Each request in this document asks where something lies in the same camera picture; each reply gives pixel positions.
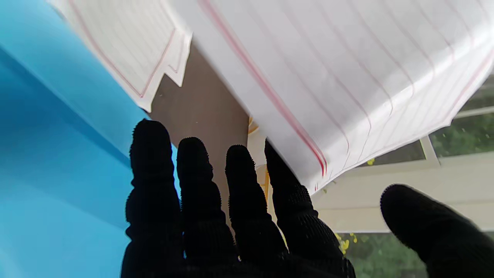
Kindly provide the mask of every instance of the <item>lined paper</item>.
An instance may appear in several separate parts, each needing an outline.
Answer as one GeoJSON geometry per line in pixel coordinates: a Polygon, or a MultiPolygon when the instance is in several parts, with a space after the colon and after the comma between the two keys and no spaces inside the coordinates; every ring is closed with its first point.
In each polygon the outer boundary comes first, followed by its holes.
{"type": "Polygon", "coordinates": [[[488,0],[175,0],[314,193],[447,126],[492,70],[488,0]]]}
{"type": "Polygon", "coordinates": [[[50,0],[143,109],[163,74],[182,86],[192,32],[166,0],[50,0]]]}

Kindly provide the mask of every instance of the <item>black glove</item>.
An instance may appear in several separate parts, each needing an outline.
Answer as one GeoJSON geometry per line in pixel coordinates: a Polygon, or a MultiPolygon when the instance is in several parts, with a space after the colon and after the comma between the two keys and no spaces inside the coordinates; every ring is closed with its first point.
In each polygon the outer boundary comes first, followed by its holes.
{"type": "Polygon", "coordinates": [[[187,138],[178,146],[180,211],[168,132],[159,122],[143,120],[133,137],[134,189],[125,208],[132,242],[123,258],[123,278],[355,276],[333,232],[318,219],[307,189],[269,142],[265,153],[273,202],[290,252],[267,213],[244,146],[232,146],[226,158],[235,244],[202,142],[187,138]]]}
{"type": "MultiPolygon", "coordinates": [[[[141,121],[130,150],[134,189],[125,212],[132,242],[122,277],[354,277],[307,189],[269,142],[265,154],[278,226],[289,251],[267,213],[245,147],[232,146],[226,158],[235,245],[202,142],[187,138],[178,147],[180,211],[168,132],[158,122],[141,121]]],[[[430,277],[493,276],[494,243],[447,206],[405,185],[392,185],[382,195],[381,211],[397,238],[426,263],[430,277]]]]}

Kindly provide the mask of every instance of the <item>window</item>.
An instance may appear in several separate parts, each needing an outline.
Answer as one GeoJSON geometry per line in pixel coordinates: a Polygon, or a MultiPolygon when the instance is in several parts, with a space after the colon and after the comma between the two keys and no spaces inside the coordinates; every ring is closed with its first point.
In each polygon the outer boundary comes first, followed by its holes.
{"type": "Polygon", "coordinates": [[[430,139],[438,157],[494,151],[494,113],[454,119],[430,139]]]}
{"type": "MultiPolygon", "coordinates": [[[[494,232],[486,234],[494,239],[494,232]]],[[[417,254],[391,233],[340,233],[337,237],[359,278],[427,278],[417,254]]]]}
{"type": "Polygon", "coordinates": [[[494,75],[489,76],[480,89],[468,100],[460,111],[494,106],[494,75]]]}
{"type": "Polygon", "coordinates": [[[369,160],[361,166],[384,165],[399,162],[408,162],[415,160],[424,160],[425,154],[420,141],[415,141],[401,148],[395,149],[375,159],[369,160]]]}
{"type": "Polygon", "coordinates": [[[494,151],[494,75],[462,107],[449,127],[369,160],[364,166],[427,160],[494,151]]]}

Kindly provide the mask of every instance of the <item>fingertip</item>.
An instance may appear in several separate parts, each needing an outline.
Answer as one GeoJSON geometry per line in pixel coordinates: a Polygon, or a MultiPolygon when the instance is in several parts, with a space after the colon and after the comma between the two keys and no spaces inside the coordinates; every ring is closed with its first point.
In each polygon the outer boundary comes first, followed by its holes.
{"type": "Polygon", "coordinates": [[[242,171],[254,168],[255,163],[245,146],[233,145],[226,152],[225,171],[227,175],[232,171],[242,171]]]}
{"type": "Polygon", "coordinates": [[[134,175],[173,171],[170,137],[160,122],[143,119],[136,125],[129,154],[134,175]]]}
{"type": "Polygon", "coordinates": [[[177,174],[180,180],[204,175],[205,178],[212,179],[209,155],[199,138],[184,138],[178,144],[177,174]]]}

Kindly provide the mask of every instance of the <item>white paper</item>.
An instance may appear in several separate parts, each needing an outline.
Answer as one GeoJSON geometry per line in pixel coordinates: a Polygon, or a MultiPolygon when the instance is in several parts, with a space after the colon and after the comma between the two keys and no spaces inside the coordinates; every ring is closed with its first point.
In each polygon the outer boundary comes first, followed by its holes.
{"type": "Polygon", "coordinates": [[[182,86],[192,32],[166,0],[50,0],[143,109],[163,74],[182,86]]]}
{"type": "Polygon", "coordinates": [[[451,123],[493,62],[491,0],[175,0],[310,193],[451,123]]]}

